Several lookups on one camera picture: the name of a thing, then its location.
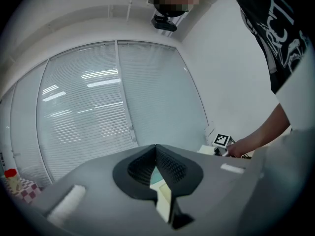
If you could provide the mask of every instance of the black rubber part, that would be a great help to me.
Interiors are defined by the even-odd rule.
[[[114,167],[113,179],[130,197],[157,203],[157,193],[150,189],[155,166],[172,191],[172,202],[193,193],[203,178],[203,171],[195,162],[162,145],[151,145],[119,162]]]
[[[168,223],[173,227],[173,229],[180,229],[194,221],[189,214],[182,213],[176,201],[172,207],[173,209],[172,213],[170,213]]]
[[[151,145],[120,161],[113,170],[116,185],[134,199],[152,200],[157,204],[157,192],[150,189],[155,160],[156,148],[155,145]]]

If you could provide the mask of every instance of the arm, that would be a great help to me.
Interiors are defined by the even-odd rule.
[[[241,157],[245,153],[251,152],[275,140],[289,126],[290,122],[279,104],[255,132],[230,145],[227,149],[231,155]]]

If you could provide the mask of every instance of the ceiling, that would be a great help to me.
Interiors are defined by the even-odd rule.
[[[173,19],[178,25],[175,33],[157,32],[182,41],[215,1],[200,0],[189,13]],[[31,45],[63,27],[95,18],[150,24],[155,13],[147,0],[24,0],[1,36],[0,72],[4,73]]]

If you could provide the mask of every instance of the checkered cloth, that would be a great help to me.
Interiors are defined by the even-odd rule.
[[[19,191],[12,190],[6,178],[2,178],[1,180],[10,193],[12,193],[15,197],[18,197],[19,199],[22,199],[28,204],[30,204],[36,198],[36,196],[41,193],[37,183],[24,178],[20,178],[22,189]]]

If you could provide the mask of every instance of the white blinds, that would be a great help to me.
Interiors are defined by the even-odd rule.
[[[20,176],[40,187],[51,184],[39,151],[36,103],[46,62],[20,79],[15,87],[11,110],[11,137]]]
[[[176,49],[118,42],[127,105],[138,144],[192,151],[206,144],[206,116],[193,80]]]
[[[114,43],[48,62],[37,105],[38,138],[54,180],[90,159],[134,147]]]
[[[11,88],[0,103],[0,153],[3,169],[17,169],[13,158],[10,137],[10,112],[14,88]]]

